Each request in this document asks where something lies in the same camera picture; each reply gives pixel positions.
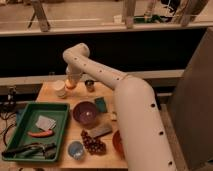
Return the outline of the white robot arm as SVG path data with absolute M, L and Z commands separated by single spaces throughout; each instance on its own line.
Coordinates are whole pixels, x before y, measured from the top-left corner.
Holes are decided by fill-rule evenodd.
M 114 91 L 114 108 L 129 171 L 178 171 L 153 88 L 145 80 L 95 62 L 79 43 L 63 52 L 69 76 L 82 72 Z

